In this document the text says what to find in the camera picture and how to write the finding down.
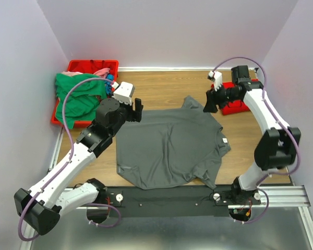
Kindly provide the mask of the grey t shirt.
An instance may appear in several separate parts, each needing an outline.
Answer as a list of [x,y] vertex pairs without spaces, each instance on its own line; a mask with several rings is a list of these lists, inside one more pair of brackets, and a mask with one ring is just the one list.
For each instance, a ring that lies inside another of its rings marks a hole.
[[116,135],[117,173],[143,190],[173,188],[194,179],[215,189],[230,150],[223,127],[191,96],[182,107],[147,110]]

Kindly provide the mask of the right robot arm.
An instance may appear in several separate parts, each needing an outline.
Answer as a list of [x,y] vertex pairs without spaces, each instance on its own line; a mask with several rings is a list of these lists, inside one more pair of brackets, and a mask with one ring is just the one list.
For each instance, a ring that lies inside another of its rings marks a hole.
[[301,132],[281,118],[272,106],[263,84],[252,80],[247,66],[231,69],[233,87],[225,88],[222,74],[212,70],[208,79],[212,81],[211,90],[206,92],[206,113],[216,113],[234,101],[242,101],[254,115],[262,132],[262,138],[254,151],[254,163],[237,177],[230,191],[221,193],[232,204],[243,204],[255,197],[258,185],[271,174],[278,174],[294,163],[297,156]]

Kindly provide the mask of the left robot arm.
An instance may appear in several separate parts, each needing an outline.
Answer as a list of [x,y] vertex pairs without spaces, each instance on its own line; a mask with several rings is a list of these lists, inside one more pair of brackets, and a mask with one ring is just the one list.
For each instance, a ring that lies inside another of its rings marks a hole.
[[19,226],[26,222],[38,235],[49,233],[64,214],[82,206],[105,206],[111,209],[106,186],[95,178],[69,192],[65,188],[86,166],[96,160],[113,142],[122,125],[140,122],[143,104],[120,103],[114,98],[104,99],[95,119],[78,136],[67,155],[41,181],[14,194]]

